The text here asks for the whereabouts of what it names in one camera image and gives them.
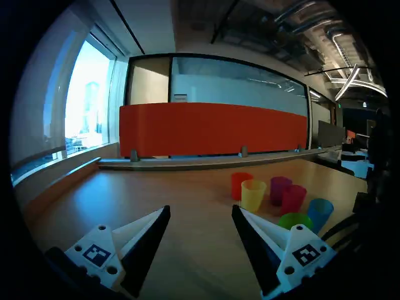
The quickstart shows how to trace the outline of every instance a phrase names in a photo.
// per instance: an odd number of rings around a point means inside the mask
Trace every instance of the yellow cup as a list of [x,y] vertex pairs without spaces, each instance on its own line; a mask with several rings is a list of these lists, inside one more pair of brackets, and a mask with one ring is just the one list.
[[264,198],[267,185],[260,180],[250,179],[241,183],[240,206],[248,212],[256,212]]

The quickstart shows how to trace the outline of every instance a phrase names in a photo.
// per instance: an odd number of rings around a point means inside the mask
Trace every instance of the pink cup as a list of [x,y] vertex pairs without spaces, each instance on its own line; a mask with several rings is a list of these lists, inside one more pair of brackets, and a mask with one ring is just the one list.
[[272,205],[282,205],[282,192],[287,186],[290,186],[291,184],[292,180],[283,176],[271,178],[271,190],[269,193],[269,200]]
[[302,207],[303,201],[306,198],[307,190],[301,185],[292,184],[283,189],[282,192],[282,207],[280,215],[288,213],[297,213]]

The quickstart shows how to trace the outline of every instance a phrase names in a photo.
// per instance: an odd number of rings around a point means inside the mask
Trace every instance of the window sill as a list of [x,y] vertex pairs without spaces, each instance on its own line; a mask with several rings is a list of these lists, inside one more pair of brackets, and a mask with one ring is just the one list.
[[24,181],[29,176],[31,176],[31,175],[33,175],[35,173],[38,173],[38,172],[40,172],[40,171],[42,171],[42,170],[44,170],[44,169],[46,169],[46,168],[48,168],[50,166],[56,165],[56,164],[58,164],[58,163],[60,163],[62,161],[65,161],[67,159],[73,158],[73,157],[78,156],[80,154],[84,154],[84,153],[87,153],[87,152],[90,152],[90,151],[94,151],[96,149],[99,149],[99,148],[102,148],[102,147],[105,147],[105,146],[108,146],[108,145],[112,145],[112,144],[115,144],[115,143],[110,143],[110,142],[104,143],[104,144],[101,144],[99,146],[95,146],[95,147],[92,147],[92,148],[89,148],[89,149],[85,149],[83,151],[79,151],[79,152],[67,155],[66,158],[58,158],[58,159],[55,159],[53,161],[49,161],[48,163],[44,163],[44,164],[42,164],[42,165],[40,165],[40,166],[38,166],[38,167],[26,172],[22,176],[18,177],[16,180],[14,180],[12,182],[12,187],[15,188],[19,183]]
[[79,152],[72,153],[70,155],[67,155],[66,158],[67,159],[73,158],[75,156],[78,156],[79,154],[87,153],[87,152],[102,148],[102,147],[107,146],[107,145],[111,145],[111,144],[109,142],[106,142],[106,143],[98,145],[98,146],[94,146],[94,147],[91,147],[91,148],[88,148],[88,149],[85,149],[85,150],[82,150],[82,151],[79,151]]

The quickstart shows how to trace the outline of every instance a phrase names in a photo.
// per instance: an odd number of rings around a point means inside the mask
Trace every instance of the orange partition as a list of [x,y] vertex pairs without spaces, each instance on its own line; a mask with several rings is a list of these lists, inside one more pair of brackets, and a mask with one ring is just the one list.
[[306,147],[305,116],[217,103],[151,103],[121,106],[122,157],[266,152]]
[[355,139],[356,138],[356,133],[350,130],[347,130],[347,137]]

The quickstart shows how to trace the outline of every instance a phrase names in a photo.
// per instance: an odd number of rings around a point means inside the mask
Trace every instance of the translucent cup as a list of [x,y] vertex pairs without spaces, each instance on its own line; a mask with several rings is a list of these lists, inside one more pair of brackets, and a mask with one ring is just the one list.
[[306,197],[307,190],[301,185],[292,184],[283,189],[282,192],[282,207],[280,208],[280,215],[288,213],[297,213]]
[[263,201],[266,188],[266,183],[260,180],[243,181],[241,183],[240,206],[251,213],[256,212]]
[[231,179],[231,195],[232,199],[240,201],[242,199],[242,182],[253,179],[253,175],[245,172],[233,173]]
[[282,192],[287,186],[292,184],[292,180],[283,176],[271,178],[271,190],[269,200],[274,206],[282,205]]
[[307,215],[314,224],[312,231],[315,234],[318,234],[324,227],[333,211],[334,205],[326,199],[317,198],[310,202]]
[[280,217],[278,225],[290,230],[297,224],[303,224],[308,229],[313,230],[313,221],[304,213],[290,212]]

